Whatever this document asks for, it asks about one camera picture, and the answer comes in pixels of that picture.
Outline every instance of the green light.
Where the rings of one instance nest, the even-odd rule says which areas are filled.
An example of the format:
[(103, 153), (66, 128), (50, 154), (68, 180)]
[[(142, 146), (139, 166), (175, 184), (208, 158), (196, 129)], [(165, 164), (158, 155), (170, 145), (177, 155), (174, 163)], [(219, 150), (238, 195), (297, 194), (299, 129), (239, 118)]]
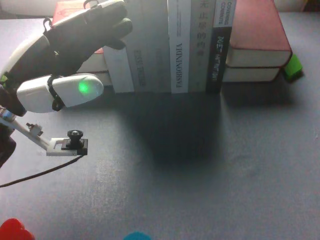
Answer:
[(82, 94), (87, 94), (89, 92), (89, 86), (85, 82), (80, 82), (78, 89)]

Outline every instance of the wire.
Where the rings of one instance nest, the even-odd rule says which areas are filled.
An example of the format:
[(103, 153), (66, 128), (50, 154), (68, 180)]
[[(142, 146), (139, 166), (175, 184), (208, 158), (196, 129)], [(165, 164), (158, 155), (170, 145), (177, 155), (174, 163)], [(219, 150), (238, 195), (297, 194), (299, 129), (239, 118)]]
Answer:
[(24, 177), (24, 178), (21, 178), (21, 179), (18, 179), (18, 180), (15, 180), (15, 181), (11, 181), (11, 182), (8, 182), (6, 184), (2, 184), (0, 185), (0, 188), (5, 188), (5, 187), (8, 187), (8, 186), (11, 186), (11, 185), (14, 185), (14, 184), (18, 184), (18, 183), (21, 183), (21, 182), (24, 182), (24, 181), (27, 181), (27, 180), (30, 180), (30, 179), (34, 179), (34, 178), (37, 178), (37, 177), (40, 177), (40, 176), (43, 176), (45, 174), (49, 174), (49, 173), (52, 173), (54, 171), (57, 171), (59, 169), (62, 169), (68, 165), (71, 165), (71, 164), (74, 164), (76, 161), (78, 161), (79, 159), (81, 159), (84, 155), (81, 155), (81, 156), (78, 156), (76, 157), (75, 159), (71, 160), (71, 161), (68, 161), (64, 164), (61, 164), (59, 166), (56, 166), (54, 168), (51, 168), (51, 169), (48, 169), (46, 171), (43, 171), (43, 172), (39, 172), (35, 175), (31, 175), (31, 176), (27, 176), (27, 177)]

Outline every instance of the table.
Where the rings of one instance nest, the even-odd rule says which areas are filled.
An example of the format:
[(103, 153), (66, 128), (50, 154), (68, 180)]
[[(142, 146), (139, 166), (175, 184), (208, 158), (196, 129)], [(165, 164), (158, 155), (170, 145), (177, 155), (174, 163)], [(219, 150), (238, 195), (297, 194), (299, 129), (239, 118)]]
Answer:
[[(0, 222), (36, 239), (320, 238), (320, 14), (281, 13), (304, 67), (293, 84), (228, 84), (221, 96), (120, 94), (58, 113), (28, 112), (44, 136), (80, 129), (88, 156), (0, 189)], [(69, 160), (15, 132), (0, 182)]]

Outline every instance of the green block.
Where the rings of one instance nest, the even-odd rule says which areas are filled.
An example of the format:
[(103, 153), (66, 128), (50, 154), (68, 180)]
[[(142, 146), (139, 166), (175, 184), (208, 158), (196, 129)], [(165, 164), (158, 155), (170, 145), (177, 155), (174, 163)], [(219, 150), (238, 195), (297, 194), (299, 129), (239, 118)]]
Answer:
[(299, 58), (293, 54), (288, 64), (284, 67), (285, 78), (287, 80), (295, 79), (301, 75), (302, 69), (303, 67)]

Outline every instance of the red plastic object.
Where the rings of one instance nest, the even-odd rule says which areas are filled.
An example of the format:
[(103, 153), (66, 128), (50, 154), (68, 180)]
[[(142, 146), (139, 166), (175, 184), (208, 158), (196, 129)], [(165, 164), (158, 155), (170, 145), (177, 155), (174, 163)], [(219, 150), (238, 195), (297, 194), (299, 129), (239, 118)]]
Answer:
[(25, 226), (17, 219), (10, 218), (0, 227), (0, 240), (36, 240), (35, 236), (25, 230)]

